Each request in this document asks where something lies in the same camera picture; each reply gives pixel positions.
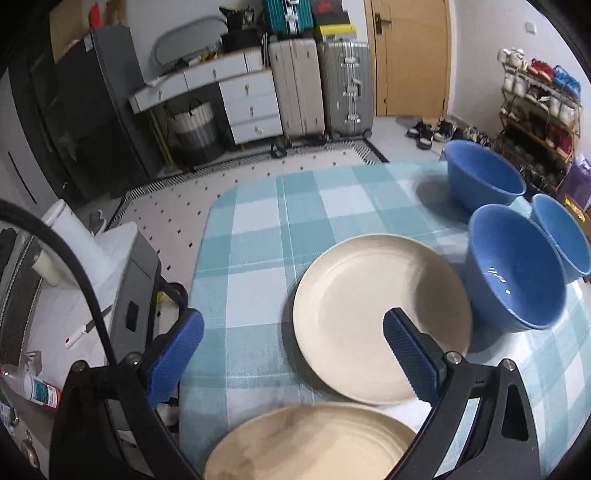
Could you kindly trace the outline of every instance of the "laundry basket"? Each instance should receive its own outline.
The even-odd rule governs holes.
[[[178,141],[174,155],[189,167],[211,162],[224,152],[209,102],[168,119]]]

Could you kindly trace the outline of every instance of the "suitcase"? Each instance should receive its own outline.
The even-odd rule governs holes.
[[[367,43],[338,41],[318,45],[327,132],[371,136],[374,125],[374,80]]]
[[[272,33],[294,35],[314,27],[310,0],[264,0]]]
[[[271,43],[269,55],[283,133],[286,137],[322,135],[324,107],[316,42]]]

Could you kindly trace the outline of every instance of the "black sneaker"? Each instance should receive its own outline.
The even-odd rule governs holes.
[[[435,140],[436,142],[446,142],[452,137],[453,131],[453,123],[442,118],[441,120],[439,120],[437,130],[433,134],[433,140]]]
[[[411,127],[407,130],[407,137],[408,138],[419,138],[421,136],[421,129],[425,124],[422,120],[419,120],[414,127]]]
[[[433,128],[431,125],[422,124],[421,133],[417,138],[417,147],[421,150],[431,150],[433,146]]]
[[[529,90],[525,94],[525,98],[527,98],[532,103],[538,103],[538,100],[544,96],[544,92],[542,89],[536,85],[530,85]]]

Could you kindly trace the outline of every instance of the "plate rim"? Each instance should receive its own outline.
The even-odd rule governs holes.
[[[466,291],[466,287],[464,286],[464,283],[462,281],[462,279],[460,278],[460,275],[458,275],[456,273],[456,271],[452,268],[452,266],[449,264],[449,262],[443,258],[439,253],[437,253],[437,251],[418,241],[415,240],[414,238],[411,238],[409,236],[404,236],[404,235],[397,235],[395,233],[365,233],[363,235],[357,235],[357,236],[353,236],[351,238],[342,240],[338,243],[336,243],[335,245],[333,245],[332,247],[330,247],[329,249],[325,250],[324,252],[322,252],[318,257],[316,257],[316,259],[310,264],[310,266],[306,269],[306,271],[304,272],[304,274],[302,275],[301,280],[298,282],[296,290],[295,290],[295,297],[294,297],[294,304],[293,304],[293,308],[292,308],[292,321],[293,321],[293,326],[294,326],[294,336],[295,336],[295,341],[297,342],[298,348],[302,354],[302,356],[304,357],[304,360],[306,360],[306,363],[308,364],[308,366],[312,369],[312,371],[318,375],[318,377],[330,388],[332,388],[333,390],[335,390],[337,393],[339,393],[340,395],[344,396],[345,398],[348,398],[350,400],[354,400],[357,402],[360,402],[361,404],[367,405],[367,406],[390,406],[390,405],[397,405],[397,404],[401,404],[403,402],[407,402],[409,400],[412,400],[413,397],[409,396],[407,398],[403,398],[402,400],[396,400],[396,401],[375,401],[375,400],[369,400],[367,398],[359,398],[359,397],[354,397],[348,394],[345,394],[342,390],[335,388],[333,385],[331,385],[330,383],[328,383],[324,378],[322,378],[322,376],[314,369],[314,367],[312,366],[312,364],[310,363],[310,359],[309,357],[306,355],[306,353],[304,352],[304,350],[301,347],[301,343],[300,340],[298,338],[298,331],[301,331],[301,325],[298,328],[298,324],[296,321],[296,308],[298,306],[298,297],[301,298],[300,295],[300,285],[302,285],[302,283],[304,282],[304,280],[306,280],[306,277],[308,276],[308,272],[316,265],[317,262],[320,261],[320,259],[327,255],[330,251],[332,251],[333,249],[336,249],[337,247],[350,242],[352,240],[357,240],[360,238],[367,238],[367,237],[390,237],[390,238],[401,238],[404,239],[406,241],[411,241],[415,244],[418,244],[421,247],[424,247],[426,249],[428,249],[429,251],[431,251],[432,253],[434,253],[436,256],[438,256],[441,260],[443,260],[443,262],[449,267],[450,271],[457,277],[460,285],[462,286],[462,289],[464,291],[464,295],[466,296],[466,303],[468,306],[468,311],[470,313],[470,332],[469,332],[469,338],[472,338],[472,333],[474,330],[474,317],[473,317],[473,312],[472,312],[472,304],[470,302],[470,297],[468,296],[468,293]],[[462,354],[462,356],[466,356],[466,353],[468,352],[468,349],[470,348],[470,341],[468,341],[468,345],[459,353]]]
[[[343,410],[364,410],[364,411],[368,411],[370,413],[374,413],[379,417],[386,417],[389,421],[394,421],[398,424],[398,426],[400,426],[403,430],[408,430],[408,432],[410,432],[413,436],[413,441],[414,438],[418,435],[418,433],[411,428],[409,425],[407,425],[406,423],[404,423],[402,420],[393,417],[389,414],[387,414],[386,412],[372,407],[371,405],[366,405],[366,404],[360,404],[360,403],[352,403],[352,402],[337,402],[337,401],[327,401],[327,402],[323,402],[323,401],[319,401],[319,402],[315,402],[313,404],[298,404],[298,405],[289,405],[283,408],[278,408],[277,410],[273,410],[273,411],[269,411],[267,413],[264,413],[262,415],[258,415],[256,417],[254,417],[253,419],[247,420],[243,423],[241,423],[240,425],[238,425],[237,427],[235,427],[234,429],[232,429],[231,431],[229,431],[222,440],[220,440],[218,442],[218,444],[214,447],[214,449],[212,450],[212,452],[209,454],[209,456],[207,457],[207,461],[205,462],[205,467],[203,468],[203,477],[204,479],[207,480],[207,468],[209,465],[209,461],[212,458],[213,454],[215,453],[215,451],[218,449],[218,447],[230,436],[232,435],[234,432],[236,432],[238,429],[241,428],[246,428],[249,425],[256,423],[258,421],[261,421],[263,419],[266,419],[268,417],[274,416],[274,415],[279,415],[280,413],[285,412],[286,410],[296,410],[298,408],[326,408],[326,407],[330,407],[330,408],[341,408]]]

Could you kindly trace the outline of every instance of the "table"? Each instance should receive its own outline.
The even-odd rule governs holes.
[[[531,210],[523,198],[512,208]],[[223,195],[207,219],[190,298],[206,331],[180,384],[187,457],[202,469],[218,441],[246,420],[292,404],[345,400],[315,377],[293,334],[297,282],[318,255],[357,235],[396,233],[434,248],[461,275],[469,216],[450,197],[445,162],[307,171]],[[500,335],[475,325],[468,360],[497,365],[510,357],[521,371],[543,475],[591,412],[590,326],[577,283],[551,330]],[[476,406],[468,405],[440,473],[453,467]],[[385,410],[418,430],[429,409],[413,400]]]

